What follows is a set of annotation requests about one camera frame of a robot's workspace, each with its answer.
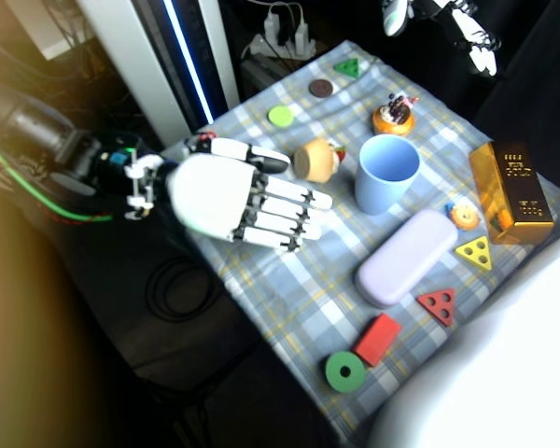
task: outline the green triangle block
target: green triangle block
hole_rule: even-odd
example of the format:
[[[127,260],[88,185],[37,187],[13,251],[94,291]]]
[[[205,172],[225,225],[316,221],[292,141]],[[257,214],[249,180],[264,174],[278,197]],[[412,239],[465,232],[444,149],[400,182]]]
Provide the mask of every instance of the green triangle block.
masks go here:
[[[334,70],[343,75],[358,77],[358,59],[348,59],[334,65]]]

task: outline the yellow triangle block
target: yellow triangle block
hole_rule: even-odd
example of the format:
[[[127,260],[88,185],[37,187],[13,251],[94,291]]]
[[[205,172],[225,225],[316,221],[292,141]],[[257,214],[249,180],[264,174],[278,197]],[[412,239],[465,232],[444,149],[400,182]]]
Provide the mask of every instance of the yellow triangle block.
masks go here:
[[[469,241],[465,245],[457,247],[455,252],[478,268],[487,271],[492,270],[492,258],[489,255],[489,242],[486,236],[480,236],[476,240]]]

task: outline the red rectangular block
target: red rectangular block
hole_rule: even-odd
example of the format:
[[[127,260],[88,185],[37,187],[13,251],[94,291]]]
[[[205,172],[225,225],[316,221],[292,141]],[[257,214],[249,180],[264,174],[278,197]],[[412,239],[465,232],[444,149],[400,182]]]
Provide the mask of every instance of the red rectangular block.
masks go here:
[[[400,324],[389,315],[379,315],[355,346],[355,352],[367,364],[375,367],[401,330]]]

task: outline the blue cup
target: blue cup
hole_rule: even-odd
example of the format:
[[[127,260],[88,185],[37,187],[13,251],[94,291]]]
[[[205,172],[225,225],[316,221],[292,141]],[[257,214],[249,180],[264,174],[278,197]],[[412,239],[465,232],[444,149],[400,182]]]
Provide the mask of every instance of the blue cup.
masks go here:
[[[395,203],[419,173],[421,156],[409,140],[382,134],[363,144],[358,155],[355,198],[368,215],[379,215]]]

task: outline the cup rim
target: cup rim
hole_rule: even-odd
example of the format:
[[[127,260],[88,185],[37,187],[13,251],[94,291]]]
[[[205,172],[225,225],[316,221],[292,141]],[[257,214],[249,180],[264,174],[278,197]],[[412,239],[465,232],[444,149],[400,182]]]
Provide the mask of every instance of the cup rim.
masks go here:
[[[363,163],[361,162],[361,154],[363,153],[363,149],[365,148],[365,146],[371,142],[371,140],[383,140],[386,138],[392,138],[392,139],[397,139],[397,140],[402,140],[403,142],[405,142],[406,144],[408,144],[410,147],[413,148],[415,154],[417,155],[417,159],[418,159],[418,163],[417,163],[417,169],[414,171],[414,173],[412,173],[410,176],[401,179],[401,180],[387,180],[387,179],[382,179],[381,177],[378,177],[377,175],[372,174],[366,167],[365,165],[363,165]],[[406,182],[407,180],[413,178],[415,175],[417,175],[419,173],[419,170],[421,169],[421,153],[419,152],[419,148],[416,146],[415,143],[413,143],[411,140],[409,140],[408,138],[404,138],[400,135],[394,135],[394,134],[388,134],[388,133],[383,133],[381,135],[374,135],[371,138],[368,138],[365,143],[363,143],[363,145],[361,146],[361,150],[358,152],[358,166],[360,168],[363,169],[363,171],[369,175],[370,177],[372,177],[373,179],[377,180],[378,182],[383,182],[385,184],[398,184],[400,182]]]

